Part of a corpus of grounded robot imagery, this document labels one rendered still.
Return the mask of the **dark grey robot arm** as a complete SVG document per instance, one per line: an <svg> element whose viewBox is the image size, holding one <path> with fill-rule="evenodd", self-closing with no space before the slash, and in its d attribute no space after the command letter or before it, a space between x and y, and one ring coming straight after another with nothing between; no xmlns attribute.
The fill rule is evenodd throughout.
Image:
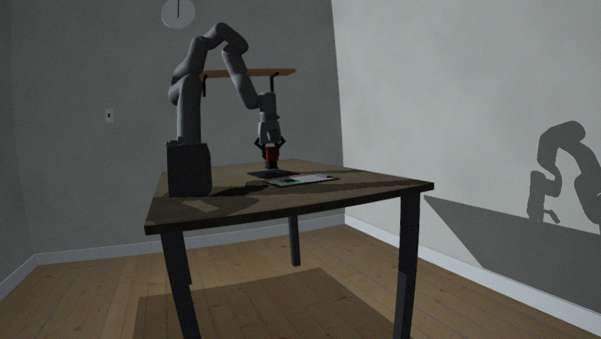
<svg viewBox="0 0 601 339"><path fill-rule="evenodd" d="M257 94L251 82L242 58L248 50L247 41L226 23L219 22L205 35L192 39L186 59L173 73L169 100L177 106L177 138L166 142L166 146L201 143L202 80L199 75L204 69L208 51L223 41L229 44L222 49L222 57L243 105L249 110L260 108L261 121L280 119L275 93Z"/></svg>

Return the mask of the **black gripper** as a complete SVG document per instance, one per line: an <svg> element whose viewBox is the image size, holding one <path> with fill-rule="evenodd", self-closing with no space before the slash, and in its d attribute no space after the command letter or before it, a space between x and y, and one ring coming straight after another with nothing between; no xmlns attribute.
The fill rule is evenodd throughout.
<svg viewBox="0 0 601 339"><path fill-rule="evenodd" d="M274 130L274 129L278 130L278 134L280 135L279 136L280 138L279 138L279 140L269 142L268 135L267 135L267 133L265 133L265 131ZM266 120L266 121L261 121L258 124L258 138L254 142L254 145L258 146L262 150L262 157L264 157L265 160L267 159L266 158L266 150L265 150L266 143L274 143L274 145L278 148L278 156L279 156L279 149L285 142L286 142L286 140L281 136L281 130L280 130L278 121ZM263 146L258 143L262 143Z"/></svg>

